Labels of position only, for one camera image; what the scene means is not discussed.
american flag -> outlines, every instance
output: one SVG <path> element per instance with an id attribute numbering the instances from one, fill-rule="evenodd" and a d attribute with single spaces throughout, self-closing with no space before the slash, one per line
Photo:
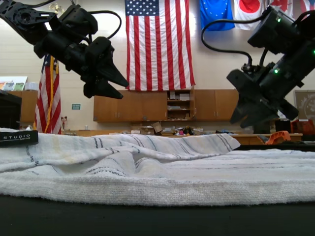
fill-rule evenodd
<path id="1" fill-rule="evenodd" d="M 58 61 L 50 55 L 45 56 L 41 70 L 35 112 L 35 126 L 39 132 L 61 134 L 59 65 Z"/>
<path id="2" fill-rule="evenodd" d="M 189 0 L 125 0 L 130 90 L 162 91 L 195 85 Z"/>

cabinet door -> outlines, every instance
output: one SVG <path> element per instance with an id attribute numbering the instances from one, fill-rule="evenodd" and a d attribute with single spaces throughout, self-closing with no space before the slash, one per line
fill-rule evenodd
<path id="1" fill-rule="evenodd" d="M 22 92 L 21 122 L 34 123 L 37 104 L 37 91 Z"/>
<path id="2" fill-rule="evenodd" d="M 196 115 L 196 102 L 195 102 L 195 89 L 194 87 L 190 90 L 190 119 L 193 119 Z"/>
<path id="3" fill-rule="evenodd" d="M 119 91 L 124 97 L 118 100 L 118 120 L 120 121 L 141 121 L 142 104 L 141 92 Z"/>
<path id="4" fill-rule="evenodd" d="M 217 120 L 230 120 L 238 102 L 238 91 L 216 90 Z"/>
<path id="5" fill-rule="evenodd" d="M 142 93 L 142 120 L 167 119 L 167 92 Z"/>
<path id="6" fill-rule="evenodd" d="M 94 97 L 94 121 L 116 121 L 117 115 L 117 99 L 109 97 Z"/>
<path id="7" fill-rule="evenodd" d="M 195 120 L 216 120 L 215 90 L 199 90 L 195 93 Z"/>

shelf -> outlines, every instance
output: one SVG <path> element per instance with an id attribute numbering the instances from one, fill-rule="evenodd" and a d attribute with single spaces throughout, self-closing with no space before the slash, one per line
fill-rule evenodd
<path id="1" fill-rule="evenodd" d="M 182 100 L 167 100 L 167 102 L 190 102 L 190 100 L 182 101 Z"/>
<path id="2" fill-rule="evenodd" d="M 167 122 L 175 122 L 175 121 L 192 121 L 192 119 L 165 119 L 160 121 L 167 121 Z"/>
<path id="3" fill-rule="evenodd" d="M 170 109 L 170 110 L 168 110 L 169 112 L 170 111 L 190 111 L 190 109 Z"/>

black cable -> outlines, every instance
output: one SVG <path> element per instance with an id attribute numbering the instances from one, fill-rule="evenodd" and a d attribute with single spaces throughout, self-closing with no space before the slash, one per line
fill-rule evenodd
<path id="1" fill-rule="evenodd" d="M 264 52 L 261 55 L 260 61 L 259 61 L 259 66 L 263 67 L 264 66 L 264 60 L 267 55 L 268 49 L 265 48 Z"/>
<path id="2" fill-rule="evenodd" d="M 308 14 L 314 15 L 314 14 L 315 14 L 315 10 L 303 12 L 303 13 L 296 19 L 296 21 L 295 21 L 292 25 L 294 26 L 294 25 L 299 24 L 299 23 L 303 20 L 303 18 L 304 18 L 305 16 L 307 16 Z"/>
<path id="3" fill-rule="evenodd" d="M 244 52 L 244 51 L 237 51 L 237 50 L 224 50 L 224 49 L 219 49 L 219 48 L 215 48 L 210 46 L 209 44 L 206 43 L 205 38 L 204 38 L 204 33 L 206 31 L 206 29 L 210 26 L 213 25 L 215 23 L 235 23 L 235 24 L 250 24 L 250 23 L 254 23 L 257 21 L 260 21 L 262 19 L 265 18 L 266 15 L 261 15 L 258 18 L 252 19 L 250 21 L 237 21 L 237 20 L 229 20 L 229 19 L 220 19 L 220 20 L 215 20 L 212 21 L 210 23 L 208 23 L 201 31 L 201 41 L 202 43 L 209 49 L 216 51 L 216 52 L 220 52 L 220 53 L 237 53 L 237 54 L 243 54 L 245 56 L 248 57 L 248 64 L 251 65 L 252 64 L 252 57 L 249 55 L 249 53 Z"/>
<path id="4" fill-rule="evenodd" d="M 118 19 L 119 19 L 119 26 L 110 36 L 107 37 L 108 39 L 111 39 L 115 34 L 117 34 L 117 32 L 120 30 L 120 27 L 122 26 L 122 19 L 121 19 L 121 17 L 114 11 L 89 11 L 89 13 L 90 14 L 101 14 L 101 13 L 112 14 L 112 15 L 115 15 L 115 16 L 118 17 Z"/>
<path id="5" fill-rule="evenodd" d="M 29 6 L 29 7 L 31 7 L 31 8 L 38 8 L 38 7 L 42 7 L 42 6 L 44 6 L 44 5 L 50 4 L 50 3 L 52 3 L 53 1 L 56 1 L 56 0 L 48 0 L 48 1 L 45 1 L 45 2 L 42 2 L 42 3 L 36 4 L 36 5 L 28 5 L 28 4 L 25 4 L 25 6 Z"/>

towel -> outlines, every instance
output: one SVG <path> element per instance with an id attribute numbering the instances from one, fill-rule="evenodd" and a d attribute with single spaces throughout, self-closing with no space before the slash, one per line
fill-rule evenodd
<path id="1" fill-rule="evenodd" d="M 38 145 L 0 149 L 0 194 L 142 206 L 315 200 L 315 153 L 238 146 L 226 134 L 39 134 Z"/>

